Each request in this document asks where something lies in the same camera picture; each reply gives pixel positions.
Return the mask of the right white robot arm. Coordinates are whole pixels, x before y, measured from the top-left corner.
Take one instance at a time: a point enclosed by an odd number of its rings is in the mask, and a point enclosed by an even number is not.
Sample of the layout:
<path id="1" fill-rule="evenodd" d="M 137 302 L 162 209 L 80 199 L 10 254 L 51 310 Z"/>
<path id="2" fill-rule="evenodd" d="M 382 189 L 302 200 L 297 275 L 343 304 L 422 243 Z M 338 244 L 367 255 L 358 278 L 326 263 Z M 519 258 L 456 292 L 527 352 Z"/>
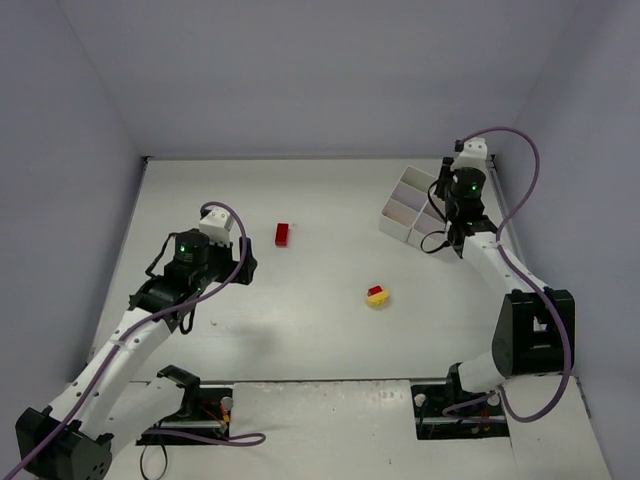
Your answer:
<path id="1" fill-rule="evenodd" d="M 462 391 L 489 392 L 514 377 L 560 373 L 574 366 L 575 300 L 529 272 L 497 236 L 485 214 L 486 174 L 445 157 L 435 195 L 444 202 L 447 244 L 501 301 L 489 350 L 450 369 Z"/>

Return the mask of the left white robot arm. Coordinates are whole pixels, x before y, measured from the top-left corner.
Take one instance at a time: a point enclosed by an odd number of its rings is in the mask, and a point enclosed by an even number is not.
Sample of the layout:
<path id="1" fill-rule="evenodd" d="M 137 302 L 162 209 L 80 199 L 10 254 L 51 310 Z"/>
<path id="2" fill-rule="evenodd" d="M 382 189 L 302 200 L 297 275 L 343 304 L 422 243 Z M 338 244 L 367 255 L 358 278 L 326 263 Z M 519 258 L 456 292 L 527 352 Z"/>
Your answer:
<path id="1" fill-rule="evenodd" d="M 115 457 L 157 422 L 188 417 L 201 401 L 199 377 L 168 365 L 135 397 L 133 376 L 175 331 L 193 326 L 196 305 L 231 283 L 248 285 L 257 262 L 251 241 L 232 246 L 192 229 L 177 233 L 173 259 L 131 296 L 108 342 L 62 394 L 44 409 L 26 409 L 15 430 L 25 470 L 40 479 L 102 479 Z"/>

